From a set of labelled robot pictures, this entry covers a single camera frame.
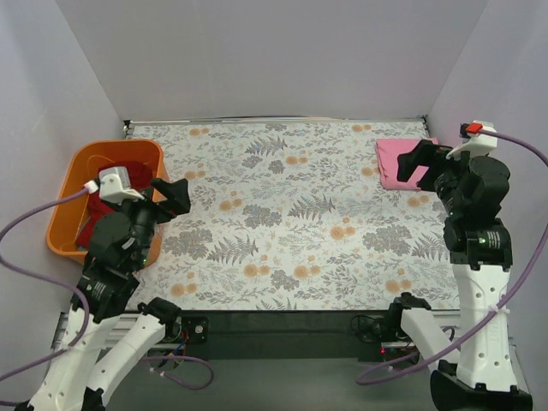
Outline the pink t shirt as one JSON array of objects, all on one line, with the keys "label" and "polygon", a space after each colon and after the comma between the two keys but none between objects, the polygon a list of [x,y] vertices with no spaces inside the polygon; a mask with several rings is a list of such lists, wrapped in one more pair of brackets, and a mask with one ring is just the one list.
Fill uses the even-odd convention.
[{"label": "pink t shirt", "polygon": [[378,139],[376,153],[380,170],[380,183],[386,190],[420,191],[417,184],[426,173],[425,166],[419,166],[407,182],[397,180],[400,154],[411,152],[422,139]]}]

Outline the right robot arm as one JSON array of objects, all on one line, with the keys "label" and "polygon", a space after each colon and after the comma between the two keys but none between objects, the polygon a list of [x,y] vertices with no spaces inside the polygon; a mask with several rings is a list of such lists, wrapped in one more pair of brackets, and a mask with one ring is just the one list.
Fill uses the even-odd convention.
[{"label": "right robot arm", "polygon": [[510,172],[491,157],[497,147],[488,122],[462,124],[464,142],[452,148],[421,141],[397,158],[397,178],[408,181],[418,167],[417,186],[442,202],[444,243],[456,279],[462,336],[455,348],[435,328],[425,300],[404,293],[390,305],[388,332],[411,338],[431,372],[430,392],[438,410],[530,410],[533,399],[520,388],[509,351],[505,297],[513,265],[508,230],[498,218],[509,192]]}]

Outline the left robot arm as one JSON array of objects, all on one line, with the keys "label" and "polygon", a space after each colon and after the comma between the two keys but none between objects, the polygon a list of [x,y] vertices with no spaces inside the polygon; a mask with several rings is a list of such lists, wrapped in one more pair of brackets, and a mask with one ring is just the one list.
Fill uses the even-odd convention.
[{"label": "left robot arm", "polygon": [[131,369],[155,343],[174,342],[182,311],[159,297],[139,305],[128,334],[100,353],[139,284],[135,274],[148,258],[155,229],[190,211],[188,181],[151,180],[144,191],[131,187],[123,167],[110,167],[86,183],[90,194],[113,208],[94,225],[63,339],[45,379],[19,410],[103,410]]}]

